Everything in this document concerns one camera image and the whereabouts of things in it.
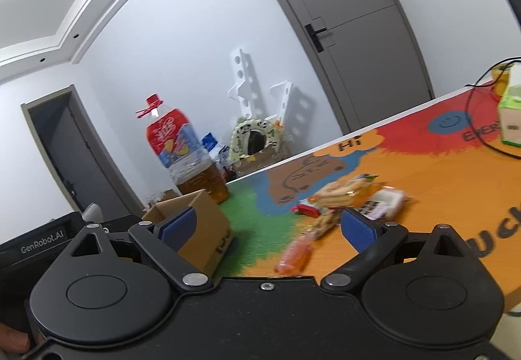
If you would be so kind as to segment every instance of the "finger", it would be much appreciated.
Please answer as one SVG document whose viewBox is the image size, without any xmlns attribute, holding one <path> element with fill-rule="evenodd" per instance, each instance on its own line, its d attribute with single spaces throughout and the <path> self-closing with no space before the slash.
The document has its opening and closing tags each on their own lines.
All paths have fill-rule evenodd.
<svg viewBox="0 0 521 360">
<path fill-rule="evenodd" d="M 8 353 L 27 353 L 29 351 L 29 336 L 18 332 L 7 325 L 0 324 L 0 349 Z"/>
</svg>

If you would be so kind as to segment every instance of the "table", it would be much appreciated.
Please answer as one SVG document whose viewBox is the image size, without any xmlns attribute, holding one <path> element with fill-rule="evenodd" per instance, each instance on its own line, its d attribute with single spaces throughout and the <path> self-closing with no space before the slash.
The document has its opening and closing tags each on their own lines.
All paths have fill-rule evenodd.
<svg viewBox="0 0 521 360">
<path fill-rule="evenodd" d="M 290 212 L 298 200 L 339 178 L 377 174 L 413 198 L 400 224 L 430 232 L 449 223 L 467 240 L 505 294 L 507 314 L 493 341 L 521 359 L 521 342 L 510 337 L 513 329 L 521 335 L 521 162 L 481 144 L 464 112 L 467 98 L 457 91 L 230 183 L 221 208 L 236 241 L 218 275 L 273 276 L 280 253 L 313 221 Z M 497 104 L 488 88 L 477 89 L 472 123 L 489 143 L 521 154 L 501 144 Z M 320 281 L 355 255 L 335 228 L 316 242 L 304 274 Z"/>
</svg>

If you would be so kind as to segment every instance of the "black cable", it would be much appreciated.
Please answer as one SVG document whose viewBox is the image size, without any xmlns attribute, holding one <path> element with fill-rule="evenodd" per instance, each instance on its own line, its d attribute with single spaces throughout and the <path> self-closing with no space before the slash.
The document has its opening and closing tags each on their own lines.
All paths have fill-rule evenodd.
<svg viewBox="0 0 521 360">
<path fill-rule="evenodd" d="M 500 64 L 503 64 L 504 62 L 508 62 L 508 63 L 503 67 L 503 70 L 501 70 L 501 73 L 499 73 L 499 76 L 494 80 L 494 82 L 486 83 L 484 85 L 478 85 L 479 81 L 481 81 L 486 75 L 488 75 L 491 70 L 493 70 L 495 67 L 499 66 Z M 471 99 L 472 99 L 472 96 L 473 96 L 476 88 L 486 88 L 486 87 L 491 87 L 491 86 L 495 85 L 496 82 L 499 81 L 499 79 L 501 78 L 503 73 L 505 73 L 505 70 L 507 70 L 509 66 L 511 66 L 515 63 L 521 63 L 521 57 L 511 57 L 509 59 L 501 60 L 500 62 L 498 62 L 498 63 L 494 64 L 492 67 L 490 67 L 485 73 L 483 73 L 483 75 L 476 81 L 476 83 L 474 85 L 465 85 L 466 87 L 472 87 L 472 89 L 470 90 L 470 94 L 468 95 L 467 102 L 465 103 L 465 116 L 467 117 L 467 121 L 468 121 L 470 128 L 472 129 L 472 132 L 476 135 L 478 140 L 484 146 L 490 148 L 491 150 L 493 150 L 495 152 L 498 152 L 499 154 L 507 155 L 508 157 L 511 157 L 513 159 L 521 160 L 521 155 L 516 155 L 511 152 L 500 150 L 499 148 L 494 147 L 493 145 L 486 142 L 483 138 L 481 138 L 481 135 L 478 133 L 478 131 L 476 131 L 474 125 L 472 124 L 471 115 L 468 112 L 468 109 L 471 104 Z"/>
</svg>

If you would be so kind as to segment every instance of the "circular gripper cap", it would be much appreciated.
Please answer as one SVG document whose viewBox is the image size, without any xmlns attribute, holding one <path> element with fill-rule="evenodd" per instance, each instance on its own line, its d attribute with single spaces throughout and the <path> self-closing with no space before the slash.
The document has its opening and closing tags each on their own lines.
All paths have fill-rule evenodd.
<svg viewBox="0 0 521 360">
<path fill-rule="evenodd" d="M 170 287 L 154 269 L 97 255 L 51 267 L 31 293 L 43 331 L 79 344 L 127 340 L 158 323 L 171 305 Z"/>
<path fill-rule="evenodd" d="M 377 272 L 364 285 L 361 300 L 373 321 L 402 342 L 461 346 L 490 336 L 503 308 L 492 278 L 485 274 L 476 284 L 476 276 L 463 258 L 418 258 Z"/>
</svg>

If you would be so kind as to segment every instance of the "blue gripper pad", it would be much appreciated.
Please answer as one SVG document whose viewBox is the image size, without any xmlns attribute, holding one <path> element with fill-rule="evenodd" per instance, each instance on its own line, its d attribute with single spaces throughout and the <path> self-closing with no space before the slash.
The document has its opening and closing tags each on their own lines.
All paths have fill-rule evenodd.
<svg viewBox="0 0 521 360">
<path fill-rule="evenodd" d="M 197 229 L 197 212 L 189 207 L 167 217 L 154 227 L 154 234 L 160 241 L 178 252 Z"/>
<path fill-rule="evenodd" d="M 371 221 L 354 209 L 345 209 L 340 216 L 342 235 L 358 252 L 362 252 L 376 242 L 381 232 L 379 226 L 371 226 Z"/>
</svg>

